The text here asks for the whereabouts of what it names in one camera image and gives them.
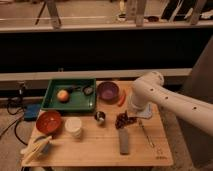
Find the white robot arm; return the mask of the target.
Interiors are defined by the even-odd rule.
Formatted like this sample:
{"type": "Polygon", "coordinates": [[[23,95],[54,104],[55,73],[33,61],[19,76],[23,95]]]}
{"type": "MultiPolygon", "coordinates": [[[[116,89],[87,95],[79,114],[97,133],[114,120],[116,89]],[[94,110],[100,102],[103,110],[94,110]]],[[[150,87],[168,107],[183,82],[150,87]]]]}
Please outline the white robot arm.
{"type": "Polygon", "coordinates": [[[145,73],[132,83],[128,106],[135,115],[150,118],[147,106],[152,102],[213,136],[213,104],[174,93],[163,84],[164,77],[157,71],[145,73]]]}

